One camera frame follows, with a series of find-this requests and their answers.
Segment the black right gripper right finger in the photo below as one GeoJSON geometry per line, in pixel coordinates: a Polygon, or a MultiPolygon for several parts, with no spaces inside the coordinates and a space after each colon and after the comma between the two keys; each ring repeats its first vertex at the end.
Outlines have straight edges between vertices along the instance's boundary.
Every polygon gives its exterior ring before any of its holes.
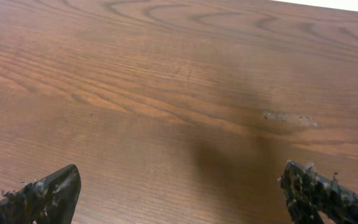
{"type": "Polygon", "coordinates": [[[320,213],[334,223],[358,224],[358,194],[319,175],[314,165],[307,167],[288,161],[278,179],[294,224],[323,224],[320,213]]]}

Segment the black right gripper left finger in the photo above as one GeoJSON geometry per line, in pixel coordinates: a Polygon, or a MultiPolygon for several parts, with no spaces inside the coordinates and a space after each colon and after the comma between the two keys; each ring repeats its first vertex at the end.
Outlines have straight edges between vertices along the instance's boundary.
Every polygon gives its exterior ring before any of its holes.
{"type": "Polygon", "coordinates": [[[76,165],[24,183],[19,191],[2,191],[0,224],[70,224],[81,191],[76,165]]]}

